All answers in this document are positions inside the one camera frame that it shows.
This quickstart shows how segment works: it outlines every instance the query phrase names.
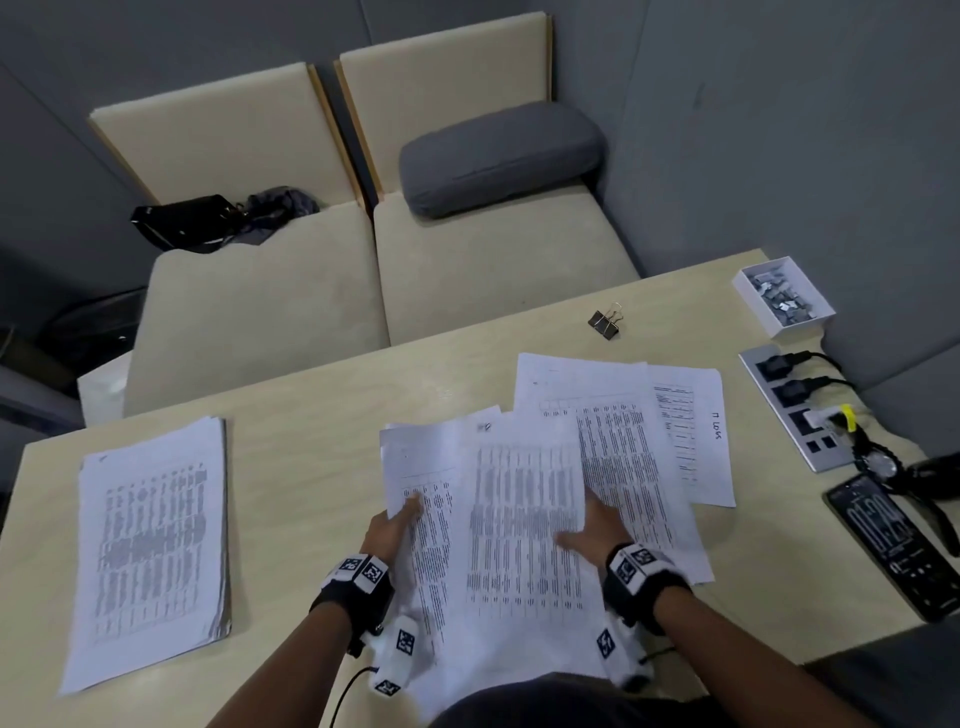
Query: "cream backrest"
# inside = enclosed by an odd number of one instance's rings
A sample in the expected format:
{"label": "cream backrest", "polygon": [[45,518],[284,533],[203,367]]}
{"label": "cream backrest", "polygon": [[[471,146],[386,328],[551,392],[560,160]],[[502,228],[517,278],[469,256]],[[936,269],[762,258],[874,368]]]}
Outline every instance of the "cream backrest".
{"label": "cream backrest", "polygon": [[289,185],[323,203],[359,185],[316,70],[306,63],[96,109],[94,129],[162,204],[231,202]]}
{"label": "cream backrest", "polygon": [[338,72],[381,193],[400,189],[400,149],[428,132],[549,98],[543,12],[349,51]]}

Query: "binder clip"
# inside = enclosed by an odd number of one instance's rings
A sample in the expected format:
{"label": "binder clip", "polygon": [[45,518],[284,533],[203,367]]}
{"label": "binder clip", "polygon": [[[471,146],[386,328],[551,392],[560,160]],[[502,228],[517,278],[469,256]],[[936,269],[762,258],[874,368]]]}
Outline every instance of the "binder clip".
{"label": "binder clip", "polygon": [[610,341],[620,332],[620,327],[617,325],[617,322],[623,321],[622,311],[623,308],[620,304],[614,303],[613,307],[607,311],[607,313],[597,311],[590,317],[587,323],[603,334],[603,337],[607,339],[607,341]]}

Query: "wooden trim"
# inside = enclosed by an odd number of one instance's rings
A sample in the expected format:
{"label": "wooden trim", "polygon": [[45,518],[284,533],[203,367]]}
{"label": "wooden trim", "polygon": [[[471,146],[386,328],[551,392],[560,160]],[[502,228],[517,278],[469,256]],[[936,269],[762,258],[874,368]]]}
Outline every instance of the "wooden trim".
{"label": "wooden trim", "polygon": [[546,100],[553,101],[553,15],[546,16]]}
{"label": "wooden trim", "polygon": [[100,139],[100,143],[103,144],[109,152],[113,155],[113,158],[119,162],[120,166],[127,170],[133,181],[136,182],[137,186],[143,191],[147,196],[147,199],[152,205],[159,205],[160,202],[156,198],[156,195],[150,191],[150,187],[143,183],[143,180],[140,179],[140,176],[133,171],[133,168],[130,164],[124,159],[123,155],[120,154],[120,150],[113,146],[113,142],[110,141],[107,135],[104,133],[104,130],[100,128],[100,125],[94,120],[93,116],[87,116],[86,123],[89,125],[90,129],[97,135],[97,138]]}
{"label": "wooden trim", "polygon": [[347,109],[350,112],[350,121],[353,122],[353,129],[357,132],[357,139],[360,140],[360,149],[363,150],[364,161],[367,163],[367,169],[370,170],[370,176],[373,179],[376,199],[382,203],[383,185],[380,183],[380,176],[376,173],[376,167],[373,166],[373,155],[370,153],[370,146],[367,144],[367,137],[363,133],[363,127],[360,126],[360,115],[357,113],[357,107],[353,104],[353,94],[350,93],[347,76],[344,75],[344,66],[337,60],[333,62],[333,68],[337,72],[337,80],[340,82],[340,88],[344,92],[344,100],[347,102]]}
{"label": "wooden trim", "polygon": [[350,161],[350,155],[347,153],[347,145],[344,143],[344,138],[340,134],[340,127],[337,126],[337,119],[333,115],[333,109],[330,107],[330,99],[327,97],[324,84],[321,82],[320,75],[317,73],[317,67],[313,63],[308,63],[306,65],[306,72],[310,76],[310,83],[313,85],[314,93],[317,94],[317,100],[324,110],[326,125],[330,128],[333,143],[337,145],[337,152],[340,153],[340,160],[344,164],[344,171],[347,172],[350,186],[353,187],[353,196],[357,200],[357,205],[363,209],[367,209],[367,201],[364,200],[363,190],[360,189],[360,181],[357,180],[356,170],[353,169],[353,162]]}

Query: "pillow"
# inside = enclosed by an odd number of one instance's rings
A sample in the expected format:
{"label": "pillow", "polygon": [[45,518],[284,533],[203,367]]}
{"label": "pillow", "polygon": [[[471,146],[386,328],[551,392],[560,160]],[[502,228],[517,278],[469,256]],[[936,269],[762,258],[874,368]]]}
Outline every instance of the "pillow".
{"label": "pillow", "polygon": [[444,217],[580,177],[603,152],[603,135],[582,113],[537,101],[409,142],[400,150],[400,184],[411,211]]}

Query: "black wristband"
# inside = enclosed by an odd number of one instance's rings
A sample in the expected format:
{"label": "black wristband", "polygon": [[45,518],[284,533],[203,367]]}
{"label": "black wristband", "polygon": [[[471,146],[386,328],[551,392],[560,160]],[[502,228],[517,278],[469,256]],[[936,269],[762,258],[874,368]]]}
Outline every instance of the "black wristband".
{"label": "black wristband", "polygon": [[637,622],[650,633],[663,635],[654,617],[657,597],[667,587],[689,590],[683,573],[669,558],[636,544],[620,544],[607,557],[603,596],[628,627]]}
{"label": "black wristband", "polygon": [[330,572],[320,594],[310,605],[310,611],[325,602],[342,606],[350,619],[352,631],[347,652],[359,657],[363,650],[361,636],[365,632],[379,634],[393,596],[387,565],[375,556],[358,553],[344,559]]}

